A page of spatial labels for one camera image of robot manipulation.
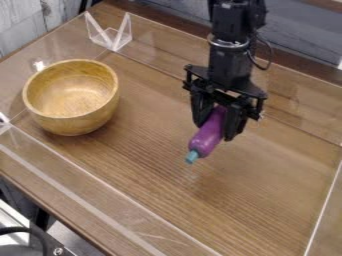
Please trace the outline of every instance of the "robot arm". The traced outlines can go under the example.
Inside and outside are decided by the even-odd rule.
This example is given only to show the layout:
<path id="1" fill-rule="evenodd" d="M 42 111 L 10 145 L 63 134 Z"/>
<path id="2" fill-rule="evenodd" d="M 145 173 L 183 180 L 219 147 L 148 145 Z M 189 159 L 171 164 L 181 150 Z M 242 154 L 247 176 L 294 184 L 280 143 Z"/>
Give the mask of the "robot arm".
<path id="1" fill-rule="evenodd" d="M 264 25 L 267 10 L 264 0 L 208 0 L 208 10 L 208 67 L 185 66 L 183 88 L 189 91 L 192 119 L 199 128 L 211 122 L 215 108 L 224 109 L 220 138 L 230 141 L 243 132 L 248 118 L 259 120 L 267 99 L 250 80 L 252 65 L 266 70 L 271 63 L 260 67 L 254 60 L 258 29 Z"/>

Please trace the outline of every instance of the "bowl rim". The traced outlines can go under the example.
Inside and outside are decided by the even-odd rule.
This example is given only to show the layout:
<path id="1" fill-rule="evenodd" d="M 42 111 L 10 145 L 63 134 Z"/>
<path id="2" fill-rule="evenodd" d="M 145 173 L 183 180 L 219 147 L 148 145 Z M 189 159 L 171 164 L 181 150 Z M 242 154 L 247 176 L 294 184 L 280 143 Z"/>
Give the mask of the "bowl rim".
<path id="1" fill-rule="evenodd" d="M 32 81 L 34 80 L 34 78 L 42 73 L 45 72 L 48 69 L 51 69 L 52 67 L 60 65 L 60 64 L 64 64 L 64 63 L 68 63 L 68 62 L 91 62 L 96 65 L 100 65 L 101 67 L 105 68 L 105 70 L 109 72 L 109 74 L 112 75 L 112 78 L 113 78 L 113 83 L 115 83 L 115 86 L 112 88 L 112 91 L 111 91 L 111 95 L 108 97 L 108 100 L 93 110 L 88 111 L 87 113 L 81 114 L 81 115 L 75 115 L 75 116 L 68 116 L 68 117 L 59 117 L 59 116 L 53 116 L 53 115 L 47 115 L 44 114 L 40 110 L 37 110 L 29 100 L 28 100 L 28 96 L 26 96 L 26 92 L 28 92 L 28 88 L 29 88 L 29 85 L 32 83 Z M 89 60 L 89 59 L 69 59 L 69 60 L 61 60 L 61 61 L 57 61 L 55 62 L 53 64 L 51 64 L 47 68 L 44 68 L 41 71 L 36 72 L 30 77 L 29 79 L 26 80 L 25 82 L 25 85 L 24 85 L 24 88 L 22 88 L 22 93 L 21 93 L 21 96 L 22 96 L 22 101 L 24 101 L 24 104 L 26 106 L 26 108 L 29 109 L 29 111 L 32 111 L 34 114 L 42 116 L 42 117 L 47 117 L 47 118 L 53 118 L 53 119 L 72 119 L 72 118 L 79 118 L 79 117 L 84 117 L 87 115 L 89 115 L 91 113 L 99 111 L 112 100 L 112 98 L 115 97 L 116 93 L 117 93 L 117 89 L 119 89 L 119 81 L 117 81 L 117 75 L 115 73 L 115 71 L 112 70 L 112 68 L 105 65 L 104 63 L 96 61 L 96 60 Z"/>

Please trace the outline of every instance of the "black cable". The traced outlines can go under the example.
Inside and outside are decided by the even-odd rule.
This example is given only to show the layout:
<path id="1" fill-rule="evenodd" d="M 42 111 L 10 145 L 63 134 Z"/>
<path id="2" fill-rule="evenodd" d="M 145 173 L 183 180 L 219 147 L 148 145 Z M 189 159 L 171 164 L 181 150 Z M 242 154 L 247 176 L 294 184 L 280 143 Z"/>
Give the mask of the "black cable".
<path id="1" fill-rule="evenodd" d="M 29 233 L 30 235 L 33 235 L 41 243 L 42 256 L 48 256 L 47 240 L 45 240 L 44 236 L 41 235 L 41 233 L 37 230 L 33 230 L 33 229 L 25 228 L 25 227 L 0 228 L 0 236 L 8 235 L 8 234 L 12 234 L 12 233 Z"/>
<path id="2" fill-rule="evenodd" d="M 272 47 L 271 47 L 270 43 L 267 42 L 267 40 L 263 39 L 258 33 L 255 33 L 255 37 L 256 37 L 256 40 L 267 46 L 267 49 L 268 49 L 268 63 L 264 67 L 260 64 L 258 64 L 256 60 L 254 59 L 255 52 L 251 53 L 250 50 L 247 51 L 248 58 L 250 58 L 250 60 L 251 60 L 251 62 L 255 65 L 256 68 L 259 68 L 260 70 L 267 70 L 270 68 L 271 64 L 272 64 L 274 50 L 272 50 Z"/>

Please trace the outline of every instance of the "wooden bowl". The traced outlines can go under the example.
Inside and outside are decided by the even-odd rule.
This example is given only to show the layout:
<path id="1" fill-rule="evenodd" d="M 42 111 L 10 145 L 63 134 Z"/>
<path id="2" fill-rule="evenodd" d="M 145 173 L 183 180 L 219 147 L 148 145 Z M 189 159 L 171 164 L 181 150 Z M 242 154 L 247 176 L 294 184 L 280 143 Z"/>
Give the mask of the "wooden bowl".
<path id="1" fill-rule="evenodd" d="M 97 61 L 57 62 L 29 78 L 22 100 L 47 131 L 65 136 L 89 133 L 113 115 L 119 102 L 116 74 Z"/>

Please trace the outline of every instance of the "purple object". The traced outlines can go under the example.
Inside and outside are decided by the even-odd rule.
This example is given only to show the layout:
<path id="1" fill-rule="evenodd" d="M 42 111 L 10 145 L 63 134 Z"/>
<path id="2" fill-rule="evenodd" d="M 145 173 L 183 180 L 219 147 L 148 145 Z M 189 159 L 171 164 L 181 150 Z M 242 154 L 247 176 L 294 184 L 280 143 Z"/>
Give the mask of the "purple object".
<path id="1" fill-rule="evenodd" d="M 207 157 L 219 144 L 223 138 L 224 115 L 226 108 L 218 106 L 212 110 L 207 122 L 188 142 L 189 153 L 185 158 L 187 163 L 192 164 L 197 158 Z"/>

